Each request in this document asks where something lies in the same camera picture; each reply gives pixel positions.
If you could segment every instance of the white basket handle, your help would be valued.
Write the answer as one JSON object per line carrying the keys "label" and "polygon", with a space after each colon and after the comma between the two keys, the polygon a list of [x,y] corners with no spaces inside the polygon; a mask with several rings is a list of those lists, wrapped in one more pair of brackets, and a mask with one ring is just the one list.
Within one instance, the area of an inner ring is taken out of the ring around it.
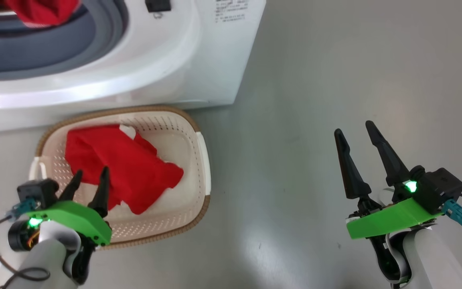
{"label": "white basket handle", "polygon": [[46,172],[46,164],[41,161],[40,156],[36,156],[33,159],[30,167],[30,173],[28,175],[28,179],[30,181],[37,179],[37,173],[40,168],[41,179],[47,179],[47,172]]}
{"label": "white basket handle", "polygon": [[206,147],[206,142],[204,141],[204,137],[202,136],[201,132],[196,132],[197,134],[197,142],[200,148],[200,155],[202,160],[202,169],[204,173],[204,187],[206,188],[206,195],[211,193],[211,172],[209,169],[209,157],[208,157],[208,150]]}

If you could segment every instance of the washing machine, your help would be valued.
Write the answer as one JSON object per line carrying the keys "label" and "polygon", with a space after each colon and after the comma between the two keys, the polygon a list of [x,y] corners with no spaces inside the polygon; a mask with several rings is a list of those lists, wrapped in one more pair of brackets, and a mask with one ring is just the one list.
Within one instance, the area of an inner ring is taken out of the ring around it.
{"label": "washing machine", "polygon": [[232,104],[265,0],[83,0],[30,28],[0,10],[0,130],[94,110]]}

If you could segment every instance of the grey floor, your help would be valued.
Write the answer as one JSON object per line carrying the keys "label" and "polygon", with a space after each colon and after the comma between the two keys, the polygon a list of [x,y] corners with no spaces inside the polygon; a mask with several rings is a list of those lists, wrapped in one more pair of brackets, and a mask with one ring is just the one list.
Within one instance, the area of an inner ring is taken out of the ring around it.
{"label": "grey floor", "polygon": [[[332,132],[373,190],[385,175],[367,119],[407,166],[462,180],[462,1],[269,0],[236,103],[190,113],[211,158],[207,215],[174,238],[98,252],[84,288],[388,288],[369,242],[345,229],[355,202]],[[0,133],[0,216],[44,130]],[[462,263],[459,225],[436,231]]]}

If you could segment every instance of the laundry basket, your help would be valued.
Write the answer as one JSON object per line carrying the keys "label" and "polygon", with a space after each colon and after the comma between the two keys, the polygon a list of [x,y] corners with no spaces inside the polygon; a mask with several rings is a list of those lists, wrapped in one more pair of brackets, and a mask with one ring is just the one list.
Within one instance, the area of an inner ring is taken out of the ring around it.
{"label": "laundry basket", "polygon": [[[126,205],[116,206],[106,216],[112,228],[111,244],[103,249],[128,247],[158,241],[186,232],[203,218],[209,206],[211,174],[204,138],[187,113],[169,106],[141,106],[107,110],[62,121],[40,140],[29,179],[49,177],[59,183],[59,192],[72,178],[65,160],[67,132],[75,128],[124,124],[133,126],[158,150],[164,161],[184,170],[181,181],[167,189],[143,214],[135,215]],[[82,183],[74,201],[87,205],[95,185]]]}

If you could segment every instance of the green light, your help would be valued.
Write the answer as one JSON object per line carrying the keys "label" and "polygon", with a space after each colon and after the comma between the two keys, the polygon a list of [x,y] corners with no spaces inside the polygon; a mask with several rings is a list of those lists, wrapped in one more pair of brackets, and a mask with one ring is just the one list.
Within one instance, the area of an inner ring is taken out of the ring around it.
{"label": "green light", "polygon": [[40,225],[40,223],[42,223],[42,219],[40,218],[31,218],[30,221],[28,221],[28,224],[31,227],[37,227],[38,225]]}
{"label": "green light", "polygon": [[412,193],[416,192],[416,181],[409,181],[405,183],[405,186],[407,187],[409,192],[412,192]]}

